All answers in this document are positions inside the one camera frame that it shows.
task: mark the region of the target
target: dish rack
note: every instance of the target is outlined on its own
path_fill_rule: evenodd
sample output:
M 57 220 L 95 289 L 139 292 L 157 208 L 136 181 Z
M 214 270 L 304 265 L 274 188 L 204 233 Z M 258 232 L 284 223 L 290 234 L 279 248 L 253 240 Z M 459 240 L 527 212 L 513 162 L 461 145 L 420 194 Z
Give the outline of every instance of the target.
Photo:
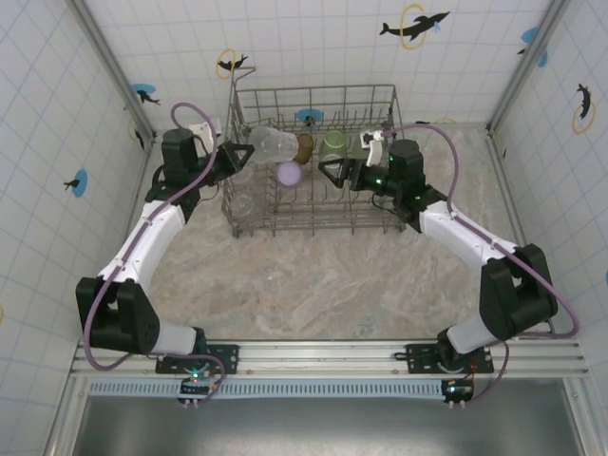
M 319 145 L 328 131 L 346 133 L 348 157 L 360 131 L 389 130 L 401 125 L 394 85 L 242 89 L 238 81 L 255 69 L 240 70 L 246 72 L 239 77 L 233 73 L 231 82 L 226 138 L 247 143 L 251 130 L 265 125 L 296 135 L 311 135 L 314 151 L 311 160 L 302 166 L 304 178 L 296 188 L 285 188 L 276 181 L 274 164 L 248 163 L 243 171 L 224 181 L 221 208 L 235 238 L 243 233 L 252 236 L 256 230 L 270 230 L 273 236 L 277 231 L 306 230 L 314 236 L 318 230 L 335 228 L 348 228 L 352 234 L 359 228 L 381 227 L 384 233 L 390 228 L 405 229 L 406 225 L 389 210 L 388 200 L 372 200 L 370 191 L 351 191 L 348 182 L 344 188 L 335 188 L 318 169 Z M 302 120 L 302 109 L 309 109 L 308 119 Z M 397 125 L 393 113 L 397 115 Z M 384 143 L 383 165 L 388 163 L 392 141 Z

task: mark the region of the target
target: black fish decal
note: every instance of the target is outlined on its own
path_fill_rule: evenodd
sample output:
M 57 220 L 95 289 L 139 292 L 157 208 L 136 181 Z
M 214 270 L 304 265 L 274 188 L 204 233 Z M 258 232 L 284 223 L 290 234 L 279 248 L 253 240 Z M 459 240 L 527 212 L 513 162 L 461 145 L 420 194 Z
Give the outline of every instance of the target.
M 67 190 L 69 187 L 76 188 L 79 183 L 80 183 L 80 181 L 75 179 L 75 180 L 71 180 L 70 182 L 64 182 L 64 185 L 66 186 L 66 190 Z
M 579 84 L 577 92 L 582 92 L 582 111 L 580 112 L 580 119 L 582 120 L 585 118 L 589 112 L 589 108 L 591 107 L 591 92 L 589 91 L 589 87 L 583 87 L 582 84 Z
M 235 62 L 235 68 L 234 68 L 234 69 L 240 68 L 240 66 L 241 66 L 241 65 L 243 65 L 243 62 L 245 61 L 245 59 L 247 59 L 247 56 L 246 56 L 246 55 L 244 55 L 244 54 L 240 54 L 240 60 L 237 60 L 237 61 Z M 222 68 L 224 68 L 224 69 L 228 70 L 228 71 L 232 71 L 232 70 L 233 70 L 233 68 L 232 68 L 232 60 L 229 60 L 227 63 L 222 62 L 222 61 L 220 60 L 220 61 L 218 62 L 218 65 L 219 65 L 220 67 L 222 67 Z
M 142 147 L 142 150 L 145 149 L 145 147 L 143 146 L 143 138 L 142 135 L 140 135 L 140 132 L 135 130 L 135 136 L 137 136 L 137 139 L 140 140 L 140 146 Z
M 439 14 L 435 14 L 434 16 L 430 17 L 425 15 L 418 16 L 416 19 L 414 19 L 414 22 L 417 22 L 418 24 L 403 28 L 403 30 L 400 28 L 389 28 L 389 24 L 385 22 L 382 24 L 382 31 L 380 34 L 384 35 L 385 33 L 390 33 L 391 35 L 401 36 L 403 31 L 403 36 L 409 36 L 409 40 L 411 41 L 414 40 L 420 33 L 424 33 L 425 31 L 432 29 L 435 24 L 439 24 L 446 18 L 448 14 L 449 11 L 440 12 Z
M 158 106 L 161 105 L 160 100 L 152 100 L 148 95 L 148 92 L 146 92 L 145 90 L 138 90 L 137 93 L 140 96 L 140 100 L 142 100 L 142 104 L 143 102 L 150 102 Z

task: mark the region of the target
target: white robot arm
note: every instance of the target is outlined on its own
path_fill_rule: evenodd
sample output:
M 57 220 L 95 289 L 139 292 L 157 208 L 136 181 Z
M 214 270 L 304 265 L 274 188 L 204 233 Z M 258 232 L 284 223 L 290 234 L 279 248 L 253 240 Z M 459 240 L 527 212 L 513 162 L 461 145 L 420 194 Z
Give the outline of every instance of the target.
M 161 145 L 164 165 L 157 170 L 146 195 L 142 216 L 115 258 L 96 277 L 84 277 L 76 287 L 76 300 L 83 330 L 102 286 L 113 276 L 93 315 L 90 346 L 129 353 L 206 354 L 204 331 L 179 326 L 158 318 L 147 295 L 152 276 L 165 250 L 190 219 L 200 200 L 199 189 L 213 186 L 242 169 L 254 153 L 251 145 L 225 142 L 202 182 L 172 204 L 166 205 L 151 221 L 150 215 L 180 190 L 191 184 L 205 169 L 210 157 L 199 157 L 191 130 L 167 131 Z M 161 170 L 164 180 L 159 181 Z M 149 226 L 138 242 L 134 239 L 142 225 Z M 128 260 L 123 262 L 126 251 Z
M 320 163 L 319 169 L 337 187 L 348 181 L 352 191 L 369 190 L 393 198 L 393 210 L 400 220 L 438 240 L 481 272 L 479 311 L 438 334 L 436 349 L 442 365 L 459 369 L 469 353 L 507 340 L 555 315 L 555 298 L 521 267 L 524 263 L 550 283 L 542 250 L 534 244 L 519 247 L 501 239 L 450 207 L 447 197 L 426 183 L 417 142 L 394 141 L 388 166 L 378 164 L 377 151 L 384 138 L 380 133 L 361 134 L 363 146 L 370 149 L 367 161 L 338 159 Z M 337 164 L 336 174 L 333 169 Z

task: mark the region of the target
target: marble floor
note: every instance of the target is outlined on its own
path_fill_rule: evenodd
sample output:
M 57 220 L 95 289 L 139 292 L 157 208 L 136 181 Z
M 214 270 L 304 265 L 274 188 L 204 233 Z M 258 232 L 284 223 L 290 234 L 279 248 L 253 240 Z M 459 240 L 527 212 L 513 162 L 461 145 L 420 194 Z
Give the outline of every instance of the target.
M 485 132 L 448 133 L 461 156 L 457 206 L 512 239 Z M 422 130 L 407 138 L 421 145 L 427 181 L 446 193 L 453 164 L 445 141 Z M 143 194 L 161 162 L 157 144 Z M 162 258 L 149 296 L 160 317 L 202 327 L 210 338 L 409 338 L 434 337 L 477 309 L 479 273 L 412 229 L 236 239 L 220 203 L 221 193 L 202 203 Z

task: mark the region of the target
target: dolphin sticker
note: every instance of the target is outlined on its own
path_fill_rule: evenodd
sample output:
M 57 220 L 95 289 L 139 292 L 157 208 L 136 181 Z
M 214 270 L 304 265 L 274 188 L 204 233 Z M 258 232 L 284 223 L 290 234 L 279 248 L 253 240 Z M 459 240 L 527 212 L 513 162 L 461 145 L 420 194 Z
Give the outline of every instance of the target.
M 66 186 L 66 190 L 69 187 L 76 188 L 79 184 L 80 184 L 80 181 L 78 179 L 71 180 L 70 182 L 64 182 L 64 185 Z
M 533 28 L 529 28 L 528 30 L 526 30 L 524 33 L 522 33 L 522 41 L 524 43 L 526 43 L 527 45 L 529 45 L 530 43 L 532 43 L 532 40 L 534 40 L 534 38 L 536 37 L 537 32 L 539 31 L 538 28 L 533 27 Z M 520 50 L 518 53 L 518 55 L 523 55 L 525 54 L 525 48 L 523 48 L 522 50 Z M 547 61 L 549 60 L 549 54 L 547 54 L 547 51 L 545 51 L 539 62 L 538 62 L 538 66 L 539 68 L 544 67 L 545 65 L 547 65 Z
M 155 105 L 161 105 L 159 100 L 152 100 L 150 94 L 156 92 L 156 88 L 150 84 L 136 83 L 131 85 L 135 93 L 140 96 L 140 100 L 143 102 L 154 103 Z
M 245 59 L 247 59 L 247 56 L 244 54 L 240 54 L 240 60 L 237 60 L 235 62 L 235 67 L 234 69 L 240 68 L 241 65 L 243 65 L 243 62 L 245 62 Z M 228 71 L 232 71 L 232 60 L 229 60 L 228 62 L 222 62 L 221 60 L 218 62 L 218 65 Z
M 137 137 L 138 140 L 140 140 L 140 146 L 142 147 L 142 150 L 145 149 L 145 146 L 143 144 L 143 138 L 142 135 L 140 135 L 140 132 L 135 130 L 135 136 Z
M 589 87 L 583 87 L 582 84 L 579 84 L 577 92 L 582 92 L 582 111 L 580 112 L 580 119 L 583 120 L 589 113 L 589 108 L 591 107 L 591 92 L 589 91 Z
M 384 35 L 385 33 L 390 33 L 391 35 L 395 36 L 408 36 L 409 40 L 412 41 L 425 31 L 429 31 L 431 29 L 438 30 L 439 23 L 446 19 L 448 14 L 449 11 L 440 12 L 439 14 L 435 14 L 434 16 L 430 17 L 423 14 L 422 16 L 418 16 L 416 19 L 414 19 L 414 22 L 417 22 L 417 24 L 406 28 L 390 28 L 389 24 L 385 22 L 382 24 L 382 31 L 380 34 Z

